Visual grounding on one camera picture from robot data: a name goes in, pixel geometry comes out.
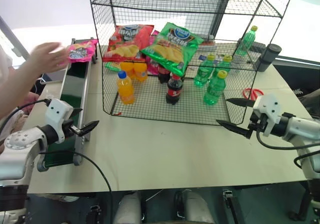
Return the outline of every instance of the robotic arm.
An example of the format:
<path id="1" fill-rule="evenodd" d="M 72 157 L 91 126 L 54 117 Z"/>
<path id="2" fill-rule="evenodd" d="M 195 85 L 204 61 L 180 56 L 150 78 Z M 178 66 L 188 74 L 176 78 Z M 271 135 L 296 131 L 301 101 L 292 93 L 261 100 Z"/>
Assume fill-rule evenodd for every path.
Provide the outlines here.
<path id="1" fill-rule="evenodd" d="M 253 107 L 248 129 L 243 129 L 233 123 L 217 120 L 226 129 L 241 134 L 250 139 L 256 131 L 258 141 L 265 147 L 278 150 L 297 150 L 301 169 L 308 181 L 312 206 L 316 215 L 320 216 L 320 123 L 315 120 L 297 118 L 290 113 L 280 115 L 280 105 L 274 95 L 259 96 L 256 101 L 242 98 L 232 98 L 227 101 L 243 106 Z M 293 147 L 268 146 L 260 139 L 264 136 L 276 135 L 290 142 Z"/>
<path id="2" fill-rule="evenodd" d="M 24 223 L 24 202 L 38 154 L 46 152 L 50 144 L 62 143 L 74 134 L 83 136 L 91 132 L 99 123 L 93 121 L 78 129 L 69 118 L 82 109 L 73 109 L 59 99 L 47 103 L 45 126 L 15 132 L 4 141 L 5 149 L 0 155 L 0 224 Z M 43 159 L 44 154 L 37 163 L 39 171 L 47 170 Z"/>

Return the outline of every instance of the green chip bag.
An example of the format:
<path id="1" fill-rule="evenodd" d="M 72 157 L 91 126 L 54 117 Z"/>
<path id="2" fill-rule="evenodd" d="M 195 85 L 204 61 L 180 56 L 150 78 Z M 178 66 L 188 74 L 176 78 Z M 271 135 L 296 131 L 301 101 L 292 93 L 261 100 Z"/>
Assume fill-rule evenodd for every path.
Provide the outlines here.
<path id="1" fill-rule="evenodd" d="M 182 77 L 198 45 L 203 41 L 202 38 L 190 33 L 187 29 L 167 23 L 157 35 L 154 43 L 141 52 L 173 74 Z"/>

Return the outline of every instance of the human hand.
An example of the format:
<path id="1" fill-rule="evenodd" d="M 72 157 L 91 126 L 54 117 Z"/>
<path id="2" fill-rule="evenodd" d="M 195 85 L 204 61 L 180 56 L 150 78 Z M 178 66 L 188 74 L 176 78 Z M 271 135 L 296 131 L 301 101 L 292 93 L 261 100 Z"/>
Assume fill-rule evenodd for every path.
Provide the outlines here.
<path id="1" fill-rule="evenodd" d="M 29 92 L 27 94 L 27 96 L 25 97 L 25 99 L 23 100 L 23 102 L 21 103 L 21 105 L 25 105 L 27 103 L 30 103 L 30 102 L 33 102 L 33 101 L 36 101 L 38 100 L 39 98 L 39 95 L 38 94 L 35 94 L 33 92 Z M 32 108 L 34 107 L 34 105 L 29 105 L 27 107 L 24 107 L 23 108 L 23 111 L 25 114 L 29 114 L 32 110 Z"/>
<path id="2" fill-rule="evenodd" d="M 25 62 L 30 73 L 36 73 L 37 77 L 43 73 L 61 70 L 68 65 L 68 51 L 64 48 L 51 53 L 58 48 L 60 43 L 44 43 L 38 45 Z"/>

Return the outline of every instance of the red scissors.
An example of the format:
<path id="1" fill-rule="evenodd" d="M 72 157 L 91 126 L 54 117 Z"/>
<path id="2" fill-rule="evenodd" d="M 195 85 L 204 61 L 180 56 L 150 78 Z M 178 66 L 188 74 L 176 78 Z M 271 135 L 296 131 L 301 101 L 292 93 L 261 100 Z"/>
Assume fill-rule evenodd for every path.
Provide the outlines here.
<path id="1" fill-rule="evenodd" d="M 264 93 L 259 89 L 246 88 L 242 91 L 242 95 L 246 99 L 249 99 L 249 94 L 251 100 L 257 100 L 258 96 L 264 95 Z"/>

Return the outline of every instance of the pink snack bag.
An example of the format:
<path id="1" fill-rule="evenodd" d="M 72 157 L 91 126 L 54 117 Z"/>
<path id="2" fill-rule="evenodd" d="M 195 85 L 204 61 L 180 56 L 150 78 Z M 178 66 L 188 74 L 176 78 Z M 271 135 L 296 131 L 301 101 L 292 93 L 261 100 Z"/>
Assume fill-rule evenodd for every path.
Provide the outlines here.
<path id="1" fill-rule="evenodd" d="M 152 35 L 150 35 L 149 38 L 149 45 L 152 45 L 156 39 L 156 36 L 159 34 L 159 31 L 154 30 Z M 156 61 L 151 59 L 149 56 L 146 56 L 146 64 L 147 64 L 147 70 L 153 74 L 153 75 L 158 75 L 158 64 Z"/>
<path id="2" fill-rule="evenodd" d="M 90 61 L 96 52 L 97 42 L 98 40 L 89 40 L 68 46 L 70 63 Z"/>

